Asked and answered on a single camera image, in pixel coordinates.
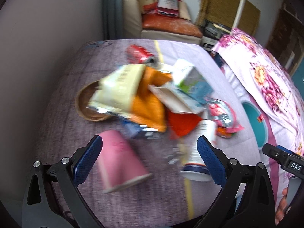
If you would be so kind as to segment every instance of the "purple blanket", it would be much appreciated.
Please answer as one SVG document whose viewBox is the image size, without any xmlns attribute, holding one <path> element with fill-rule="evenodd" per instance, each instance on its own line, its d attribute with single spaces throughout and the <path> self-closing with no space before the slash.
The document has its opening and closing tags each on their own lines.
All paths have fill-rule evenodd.
<svg viewBox="0 0 304 228">
<path fill-rule="evenodd" d="M 36 158 L 43 164 L 58 162 L 71 156 L 90 139 L 109 129 L 122 130 L 118 120 L 89 122 L 81 118 L 75 109 L 74 99 L 85 85 L 97 81 L 116 69 L 117 64 L 127 63 L 124 51 L 128 45 L 138 44 L 158 55 L 166 64 L 173 65 L 178 58 L 193 63 L 215 90 L 213 97 L 224 100 L 237 113 L 245 127 L 231 139 L 217 138 L 218 147 L 229 158 L 237 158 L 242 164 L 256 165 L 260 161 L 254 133 L 245 111 L 233 89 L 216 63 L 198 45 L 171 41 L 124 39 L 105 41 L 98 47 L 84 45 L 63 73 L 47 107 L 36 149 Z M 190 143 L 191 134 L 184 141 Z M 86 182 L 79 185 L 82 196 L 106 227 L 161 227 L 170 226 L 203 215 L 220 191 L 214 182 L 185 180 L 179 175 L 180 164 L 168 166 L 162 159 L 172 145 L 165 140 L 132 140 L 130 144 L 152 178 L 121 192 L 102 193 L 102 182 L 96 165 Z M 63 210 L 68 207 L 55 186 Z"/>
</svg>

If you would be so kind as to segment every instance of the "pink snack wrapper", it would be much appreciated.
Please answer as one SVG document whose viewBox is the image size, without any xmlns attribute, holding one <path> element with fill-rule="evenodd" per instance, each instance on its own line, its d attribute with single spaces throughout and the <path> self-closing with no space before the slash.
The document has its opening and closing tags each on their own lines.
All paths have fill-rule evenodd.
<svg viewBox="0 0 304 228">
<path fill-rule="evenodd" d="M 210 98 L 206 102 L 209 114 L 218 127 L 226 128 L 227 133 L 236 133 L 244 129 L 237 121 L 235 111 L 225 101 Z"/>
</svg>

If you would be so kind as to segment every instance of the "teal bowl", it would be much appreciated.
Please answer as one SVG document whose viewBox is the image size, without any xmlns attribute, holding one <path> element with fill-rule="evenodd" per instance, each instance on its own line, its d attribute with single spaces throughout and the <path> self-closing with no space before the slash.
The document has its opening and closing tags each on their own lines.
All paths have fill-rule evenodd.
<svg viewBox="0 0 304 228">
<path fill-rule="evenodd" d="M 266 122 L 265 120 L 259 122 L 258 117 L 262 113 L 256 105 L 248 101 L 244 101 L 242 105 L 253 129 L 257 145 L 261 150 L 268 141 L 268 128 Z"/>
</svg>

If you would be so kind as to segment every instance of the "woven basket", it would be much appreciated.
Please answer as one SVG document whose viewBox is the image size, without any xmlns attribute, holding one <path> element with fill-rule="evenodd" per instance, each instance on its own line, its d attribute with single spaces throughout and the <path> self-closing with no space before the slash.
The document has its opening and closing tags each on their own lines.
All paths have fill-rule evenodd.
<svg viewBox="0 0 304 228">
<path fill-rule="evenodd" d="M 97 90 L 98 81 L 95 81 L 84 88 L 82 88 L 75 98 L 75 107 L 77 113 L 84 119 L 92 122 L 100 122 L 110 118 L 110 115 L 100 114 L 91 109 L 87 108 L 89 100 L 93 96 L 94 92 Z"/>
</svg>

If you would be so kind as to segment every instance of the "blue gripper pad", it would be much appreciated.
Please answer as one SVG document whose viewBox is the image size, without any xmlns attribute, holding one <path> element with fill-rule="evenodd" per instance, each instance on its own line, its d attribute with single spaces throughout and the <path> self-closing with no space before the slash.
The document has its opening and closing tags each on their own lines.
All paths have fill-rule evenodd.
<svg viewBox="0 0 304 228">
<path fill-rule="evenodd" d="M 226 168 L 202 136 L 197 140 L 197 151 L 207 166 L 215 184 L 221 185 L 223 188 L 227 182 Z"/>
<path fill-rule="evenodd" d="M 282 147 L 282 146 L 280 146 L 280 145 L 277 145 L 277 148 L 278 148 L 278 149 L 281 149 L 282 151 L 287 152 L 287 153 L 289 153 L 289 154 L 294 154 L 291 150 L 288 150 L 287 148 Z"/>
<path fill-rule="evenodd" d="M 75 186 L 84 183 L 89 175 L 95 161 L 97 160 L 102 149 L 102 139 L 96 136 L 96 139 L 91 143 L 89 148 L 86 149 L 80 160 L 74 166 L 73 182 Z"/>
</svg>

